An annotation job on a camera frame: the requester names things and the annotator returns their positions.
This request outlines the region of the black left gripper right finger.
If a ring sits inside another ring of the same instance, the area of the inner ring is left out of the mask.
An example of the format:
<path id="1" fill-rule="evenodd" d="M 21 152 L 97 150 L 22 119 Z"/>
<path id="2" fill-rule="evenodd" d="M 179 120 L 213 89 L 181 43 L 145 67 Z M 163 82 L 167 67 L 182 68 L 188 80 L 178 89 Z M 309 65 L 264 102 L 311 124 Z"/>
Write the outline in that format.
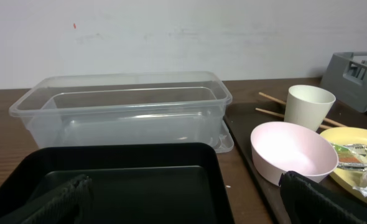
<path id="1" fill-rule="evenodd" d="M 279 187 L 292 223 L 367 224 L 367 208 L 297 172 L 282 174 Z"/>

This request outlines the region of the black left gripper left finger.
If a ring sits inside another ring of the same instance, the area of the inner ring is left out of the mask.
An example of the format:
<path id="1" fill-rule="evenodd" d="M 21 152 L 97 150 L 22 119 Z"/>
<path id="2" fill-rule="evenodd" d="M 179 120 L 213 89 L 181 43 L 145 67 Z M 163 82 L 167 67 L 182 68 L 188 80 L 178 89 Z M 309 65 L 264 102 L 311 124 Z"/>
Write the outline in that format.
<path id="1" fill-rule="evenodd" d="M 92 208 L 93 182 L 82 174 L 1 217 L 0 224 L 90 223 Z"/>

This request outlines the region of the green snack wrapper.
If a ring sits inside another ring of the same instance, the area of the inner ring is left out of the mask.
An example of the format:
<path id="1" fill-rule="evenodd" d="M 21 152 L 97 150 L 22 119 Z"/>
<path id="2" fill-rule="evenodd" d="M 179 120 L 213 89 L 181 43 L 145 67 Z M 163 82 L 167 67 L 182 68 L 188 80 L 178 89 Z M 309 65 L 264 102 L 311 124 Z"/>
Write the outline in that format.
<path id="1" fill-rule="evenodd" d="M 347 170 L 367 169 L 367 145 L 330 143 L 338 154 L 338 168 Z"/>

